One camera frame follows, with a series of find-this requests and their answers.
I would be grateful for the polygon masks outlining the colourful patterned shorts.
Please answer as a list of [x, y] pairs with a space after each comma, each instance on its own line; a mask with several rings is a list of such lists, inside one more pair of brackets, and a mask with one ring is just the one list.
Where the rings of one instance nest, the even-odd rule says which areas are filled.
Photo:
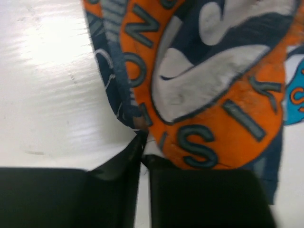
[[274, 203], [283, 127], [304, 121], [301, 0], [85, 0], [117, 119], [144, 161], [246, 169]]

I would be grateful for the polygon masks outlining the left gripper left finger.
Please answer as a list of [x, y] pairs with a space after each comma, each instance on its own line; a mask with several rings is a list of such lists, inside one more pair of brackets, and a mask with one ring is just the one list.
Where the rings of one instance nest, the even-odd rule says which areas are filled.
[[136, 136], [92, 171], [1, 168], [1, 227], [134, 227], [142, 152]]

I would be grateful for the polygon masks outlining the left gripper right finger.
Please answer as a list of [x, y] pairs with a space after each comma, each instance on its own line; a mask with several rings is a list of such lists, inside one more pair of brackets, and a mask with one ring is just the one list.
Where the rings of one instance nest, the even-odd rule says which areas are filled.
[[259, 180], [246, 170], [181, 170], [146, 155], [153, 228], [274, 228]]

